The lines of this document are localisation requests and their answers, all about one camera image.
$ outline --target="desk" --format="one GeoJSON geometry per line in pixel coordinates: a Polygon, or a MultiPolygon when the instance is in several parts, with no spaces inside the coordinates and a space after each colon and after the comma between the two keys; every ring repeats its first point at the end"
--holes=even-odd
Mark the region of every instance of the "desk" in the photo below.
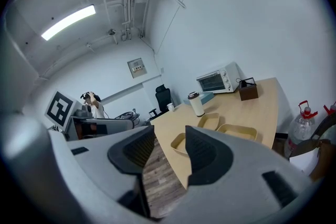
{"type": "MultiPolygon", "coordinates": [[[[257,81],[258,99],[241,101],[239,92],[216,94],[203,105],[205,113],[218,112],[220,124],[228,123],[253,127],[258,131],[257,141],[272,148],[278,120],[278,93],[275,78],[257,81]]],[[[190,105],[180,104],[174,112],[168,111],[151,123],[162,150],[175,174],[187,188],[191,174],[190,159],[176,153],[170,143],[185,126],[197,126],[198,118],[190,105]]]]}

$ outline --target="white thermos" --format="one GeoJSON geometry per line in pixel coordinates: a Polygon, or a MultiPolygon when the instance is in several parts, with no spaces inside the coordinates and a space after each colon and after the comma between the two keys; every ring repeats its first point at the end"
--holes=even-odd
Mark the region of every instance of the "white thermos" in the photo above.
{"type": "Polygon", "coordinates": [[[198,92],[192,92],[188,94],[188,99],[191,106],[194,109],[196,116],[201,117],[204,115],[203,105],[201,103],[200,95],[198,92]]]}

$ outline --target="oven door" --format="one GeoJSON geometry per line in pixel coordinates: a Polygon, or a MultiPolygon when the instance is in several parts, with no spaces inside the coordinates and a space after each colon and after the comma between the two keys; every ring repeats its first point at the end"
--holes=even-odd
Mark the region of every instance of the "oven door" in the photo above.
{"type": "Polygon", "coordinates": [[[196,79],[203,92],[226,92],[224,82],[219,71],[204,75],[196,79]]]}

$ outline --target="person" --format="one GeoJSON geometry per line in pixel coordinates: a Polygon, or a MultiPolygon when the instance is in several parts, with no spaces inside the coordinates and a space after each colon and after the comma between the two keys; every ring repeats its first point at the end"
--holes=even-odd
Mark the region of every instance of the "person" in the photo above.
{"type": "Polygon", "coordinates": [[[91,107],[91,113],[95,119],[105,119],[104,108],[98,95],[93,92],[87,92],[82,94],[81,98],[84,98],[84,104],[86,103],[91,107]]]}

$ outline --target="wooden tray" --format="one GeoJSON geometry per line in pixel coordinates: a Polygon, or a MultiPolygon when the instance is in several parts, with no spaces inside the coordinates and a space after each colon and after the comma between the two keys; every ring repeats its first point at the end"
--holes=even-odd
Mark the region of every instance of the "wooden tray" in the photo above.
{"type": "Polygon", "coordinates": [[[171,143],[170,146],[179,154],[188,156],[185,150],[185,133],[179,134],[171,143]]]}
{"type": "Polygon", "coordinates": [[[219,127],[219,113],[204,114],[197,127],[216,130],[219,127]]]}
{"type": "Polygon", "coordinates": [[[217,131],[252,141],[257,139],[258,134],[257,130],[254,128],[231,124],[223,124],[217,129],[217,131]]]}

